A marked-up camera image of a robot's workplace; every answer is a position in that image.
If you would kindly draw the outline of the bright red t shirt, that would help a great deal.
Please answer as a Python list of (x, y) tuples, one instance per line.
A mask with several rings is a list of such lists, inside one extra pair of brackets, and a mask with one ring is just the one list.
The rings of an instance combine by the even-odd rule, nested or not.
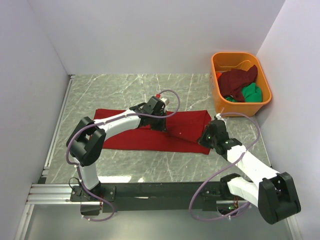
[(210, 149), (198, 144), (198, 139), (211, 120), (207, 110), (180, 111), (166, 119), (165, 132), (150, 126), (127, 130), (106, 140), (103, 148), (208, 155)]

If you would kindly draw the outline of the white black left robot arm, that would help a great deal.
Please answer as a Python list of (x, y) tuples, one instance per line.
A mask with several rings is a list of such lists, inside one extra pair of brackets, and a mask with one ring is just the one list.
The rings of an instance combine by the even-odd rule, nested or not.
[(152, 130), (166, 130), (167, 98), (153, 96), (148, 102), (140, 103), (111, 117), (80, 120), (66, 142), (65, 154), (68, 164), (75, 166), (79, 173), (82, 195), (88, 201), (102, 196), (101, 182), (98, 179), (96, 161), (106, 140), (128, 130), (150, 126)]

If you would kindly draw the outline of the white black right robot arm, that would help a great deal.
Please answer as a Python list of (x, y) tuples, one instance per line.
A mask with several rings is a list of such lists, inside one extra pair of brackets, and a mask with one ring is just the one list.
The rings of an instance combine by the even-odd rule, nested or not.
[(233, 196), (241, 197), (256, 206), (262, 218), (271, 225), (301, 211), (292, 176), (267, 166), (239, 140), (230, 138), (223, 120), (212, 120), (198, 142), (203, 147), (214, 149), (249, 178), (245, 180), (239, 174), (229, 174), (221, 178), (218, 190), (210, 191), (211, 195), (226, 200)]

